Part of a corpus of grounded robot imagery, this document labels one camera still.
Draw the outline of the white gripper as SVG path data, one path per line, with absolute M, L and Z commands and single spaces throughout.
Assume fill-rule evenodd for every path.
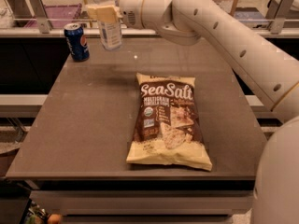
M 87 12 L 93 21 L 116 23 L 121 18 L 127 27 L 143 29 L 142 7 L 145 0 L 120 0 L 120 8 L 114 5 L 87 5 Z

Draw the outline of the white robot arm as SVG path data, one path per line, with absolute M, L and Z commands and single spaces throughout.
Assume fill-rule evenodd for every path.
M 117 0 L 87 7 L 94 21 L 123 21 L 193 45 L 204 37 L 281 121 L 261 156 L 250 224 L 299 224 L 299 62 L 213 0 Z

